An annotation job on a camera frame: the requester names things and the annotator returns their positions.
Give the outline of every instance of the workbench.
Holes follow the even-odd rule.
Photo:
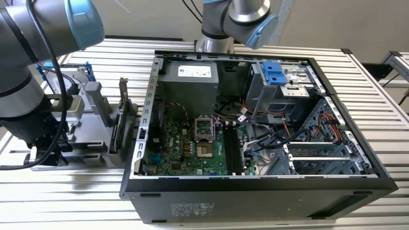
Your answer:
[[[119,102],[119,79],[128,78],[134,103],[143,105],[155,50],[192,51],[192,42],[106,39],[60,63],[92,64],[103,95]],[[236,45],[236,54],[315,58],[400,190],[338,220],[144,225],[119,198],[123,169],[0,172],[0,223],[18,229],[332,229],[400,230],[409,225],[409,117],[348,49]],[[10,133],[0,160],[26,155]]]

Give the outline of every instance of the white label sticker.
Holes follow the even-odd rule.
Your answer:
[[[240,118],[238,119],[240,122],[243,122],[248,117],[246,115],[242,115]]]
[[[215,203],[171,203],[172,216],[211,216]]]
[[[240,112],[242,112],[243,114],[246,114],[246,113],[248,112],[248,109],[247,109],[246,107],[243,107],[243,109],[240,110]]]
[[[179,77],[211,78],[212,71],[210,66],[180,66],[178,71]]]
[[[288,74],[287,77],[290,80],[298,80],[298,77],[294,74]]]

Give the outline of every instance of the open computer tower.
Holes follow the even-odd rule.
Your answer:
[[[314,58],[156,52],[120,192],[144,223],[336,219],[395,190]]]

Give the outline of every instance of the expansion slot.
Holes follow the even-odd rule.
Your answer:
[[[226,125],[223,127],[223,139],[228,175],[242,175],[244,171],[242,166],[240,143],[236,126]]]

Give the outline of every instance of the robotic arm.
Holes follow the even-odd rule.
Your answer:
[[[203,35],[196,51],[230,53],[236,39],[258,49],[278,25],[270,0],[204,0]],[[91,0],[15,0],[0,9],[0,124],[27,142],[32,153],[23,166],[63,165],[62,152],[72,151],[67,141],[67,108],[63,74],[56,57],[96,45],[104,27]],[[60,81],[62,95],[46,95],[28,65],[51,59]],[[60,121],[52,115],[63,105]]]
[[[56,56],[100,43],[103,22],[91,0],[15,0],[0,9],[0,31],[0,124],[35,150],[23,167],[0,169],[27,168],[34,162],[56,165],[62,151],[71,149],[62,132],[64,115],[62,122],[52,116],[50,98],[27,66],[52,59],[59,72]],[[64,111],[66,92],[60,99]]]
[[[232,53],[235,39],[252,49],[266,45],[279,22],[270,6],[270,0],[204,0],[196,52]]]

